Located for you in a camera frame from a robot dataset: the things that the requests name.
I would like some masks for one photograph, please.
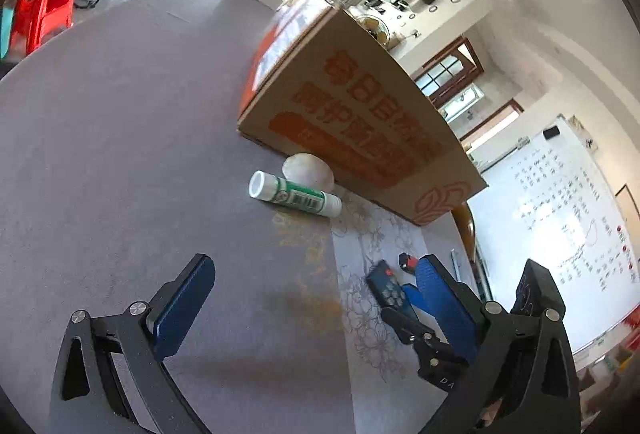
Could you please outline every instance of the white egg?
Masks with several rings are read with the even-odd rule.
[[[286,179],[305,187],[331,192],[334,189],[334,173],[320,158],[308,153],[289,156],[282,166]]]

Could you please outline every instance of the green label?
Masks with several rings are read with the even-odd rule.
[[[312,214],[318,214],[324,207],[324,194],[322,191],[309,189],[297,183],[278,178],[278,190],[271,201],[311,212]]]

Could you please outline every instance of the blue gripper pad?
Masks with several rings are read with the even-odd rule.
[[[437,258],[434,257],[434,259],[438,264],[440,263]],[[423,257],[415,269],[415,282],[419,292],[415,287],[409,292],[407,288],[403,287],[403,289],[412,305],[436,319],[455,353],[471,364],[478,354],[476,324],[449,286],[449,284],[459,283],[456,283],[450,275],[448,278],[450,281],[445,280],[448,274],[448,272],[439,274],[429,258]]]
[[[198,254],[182,273],[162,285],[150,302],[147,328],[155,339],[156,360],[178,352],[216,280],[210,257]]]

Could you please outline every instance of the black eraser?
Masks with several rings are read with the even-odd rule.
[[[553,127],[550,127],[542,131],[542,135],[543,137],[545,137],[545,140],[550,140],[553,137],[557,137],[559,134],[560,134],[560,129],[558,129],[557,125],[554,125]]]

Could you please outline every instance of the cardboard box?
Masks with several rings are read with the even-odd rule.
[[[398,63],[322,0],[278,15],[255,56],[238,128],[287,155],[319,156],[339,185],[417,225],[486,187]]]

